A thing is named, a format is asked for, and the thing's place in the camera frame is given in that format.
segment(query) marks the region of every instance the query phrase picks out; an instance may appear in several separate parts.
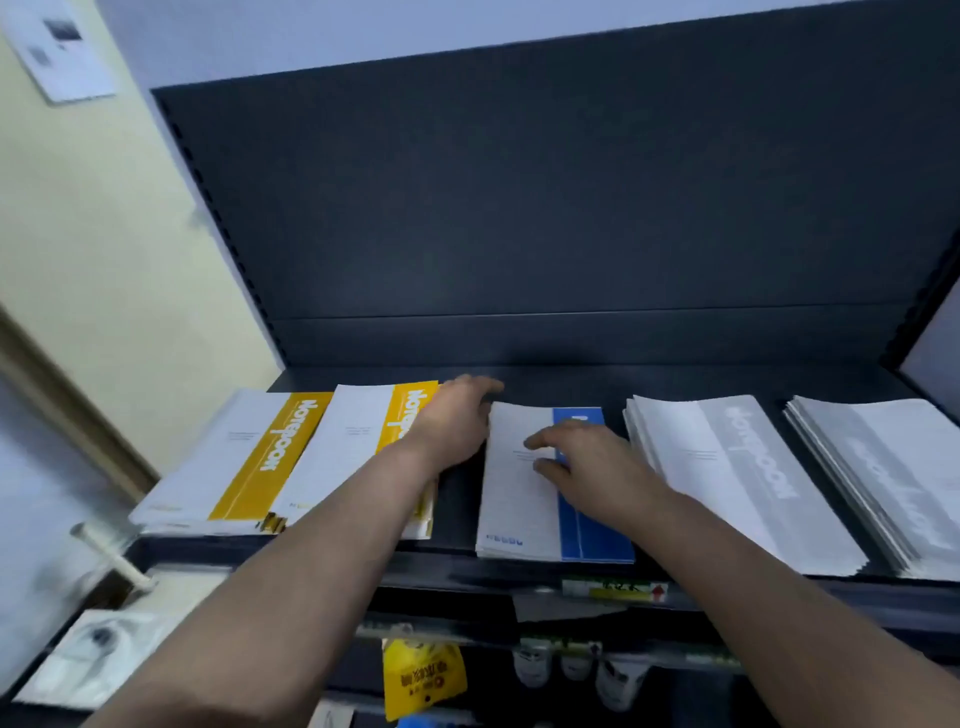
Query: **stack of notebooks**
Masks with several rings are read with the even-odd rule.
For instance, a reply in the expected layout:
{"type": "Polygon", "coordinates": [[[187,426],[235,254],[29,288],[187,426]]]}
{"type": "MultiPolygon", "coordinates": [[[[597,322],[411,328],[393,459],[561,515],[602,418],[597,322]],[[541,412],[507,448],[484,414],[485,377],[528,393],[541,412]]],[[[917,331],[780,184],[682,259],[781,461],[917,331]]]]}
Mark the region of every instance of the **stack of notebooks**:
{"type": "Polygon", "coordinates": [[[960,428],[925,400],[795,397],[786,416],[900,576],[960,581],[960,428]]]}
{"type": "Polygon", "coordinates": [[[552,448],[523,441],[562,420],[602,424],[599,407],[524,407],[495,402],[477,524],[476,553],[485,558],[632,564],[634,546],[564,500],[533,469],[537,458],[563,460],[552,448]]]}
{"type": "MultiPolygon", "coordinates": [[[[406,434],[438,382],[338,386],[330,392],[238,391],[178,469],[133,509],[150,535],[277,533],[406,434]]],[[[403,532],[428,539],[436,484],[403,532]]]]}
{"type": "Polygon", "coordinates": [[[799,573],[850,576],[867,557],[748,395],[660,401],[633,397],[633,446],[674,490],[799,573]]]}

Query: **yellow stripe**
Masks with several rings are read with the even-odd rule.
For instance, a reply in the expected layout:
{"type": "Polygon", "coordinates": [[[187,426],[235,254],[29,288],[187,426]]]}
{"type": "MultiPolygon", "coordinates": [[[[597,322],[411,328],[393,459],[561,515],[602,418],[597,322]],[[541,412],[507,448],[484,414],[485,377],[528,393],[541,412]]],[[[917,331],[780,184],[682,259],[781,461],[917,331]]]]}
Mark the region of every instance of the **yellow stripe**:
{"type": "MultiPolygon", "coordinates": [[[[380,432],[380,442],[376,446],[377,452],[403,436],[406,432],[402,426],[404,417],[411,413],[413,406],[416,406],[416,412],[420,412],[433,399],[439,387],[439,381],[417,381],[411,384],[398,384],[394,387],[390,406],[387,407],[387,416],[383,421],[383,430],[380,432]]],[[[423,519],[436,495],[436,483],[424,488],[417,502],[417,509],[414,511],[415,521],[423,519]]]]}
{"type": "Polygon", "coordinates": [[[390,397],[390,406],[387,407],[387,416],[383,420],[383,429],[380,431],[380,442],[376,451],[380,452],[391,443],[395,443],[406,432],[403,425],[413,421],[413,418],[404,422],[408,414],[416,417],[437,393],[440,386],[438,381],[416,381],[412,384],[398,384],[390,397]]]}
{"type": "Polygon", "coordinates": [[[211,521],[264,519],[317,429],[332,397],[332,392],[297,392],[290,395],[208,518],[211,521]],[[291,425],[297,426],[291,428],[288,436],[284,430],[291,425]],[[286,447],[278,449],[276,445],[281,440],[286,442],[286,447]]]}

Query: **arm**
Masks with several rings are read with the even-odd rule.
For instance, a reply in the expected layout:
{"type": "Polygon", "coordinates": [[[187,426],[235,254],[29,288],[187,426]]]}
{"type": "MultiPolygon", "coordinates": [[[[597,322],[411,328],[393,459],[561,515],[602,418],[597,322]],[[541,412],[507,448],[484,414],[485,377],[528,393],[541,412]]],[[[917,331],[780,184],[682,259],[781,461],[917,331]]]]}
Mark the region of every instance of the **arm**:
{"type": "Polygon", "coordinates": [[[444,384],[406,437],[238,569],[88,728],[305,725],[424,485],[480,448],[482,399],[502,387],[444,384]]]}
{"type": "Polygon", "coordinates": [[[672,491],[608,429],[548,427],[535,468],[574,507],[629,536],[703,607],[781,725],[960,725],[960,682],[672,491]]]}

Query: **forearm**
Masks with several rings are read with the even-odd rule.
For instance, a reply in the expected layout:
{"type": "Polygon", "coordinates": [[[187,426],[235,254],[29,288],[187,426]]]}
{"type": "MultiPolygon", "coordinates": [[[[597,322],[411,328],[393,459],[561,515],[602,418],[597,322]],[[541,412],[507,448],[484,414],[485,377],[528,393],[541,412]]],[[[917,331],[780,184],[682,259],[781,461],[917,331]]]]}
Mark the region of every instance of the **forearm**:
{"type": "Polygon", "coordinates": [[[382,450],[237,570],[90,724],[136,717],[142,725],[146,696],[161,710],[169,699],[237,720],[302,715],[319,699],[433,470],[413,442],[382,450]]]}
{"type": "Polygon", "coordinates": [[[701,605],[784,726],[960,721],[960,684],[695,500],[637,509],[628,535],[701,605]]]}

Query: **shelf label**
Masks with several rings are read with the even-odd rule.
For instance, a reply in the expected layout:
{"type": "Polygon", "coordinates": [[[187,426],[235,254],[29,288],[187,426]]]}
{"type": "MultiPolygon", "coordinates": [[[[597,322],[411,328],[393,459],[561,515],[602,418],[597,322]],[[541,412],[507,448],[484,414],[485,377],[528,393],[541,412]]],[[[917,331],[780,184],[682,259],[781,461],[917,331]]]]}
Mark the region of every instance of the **shelf label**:
{"type": "Polygon", "coordinates": [[[662,604],[670,585],[662,581],[564,579],[564,596],[588,597],[608,601],[640,601],[662,604]]]}

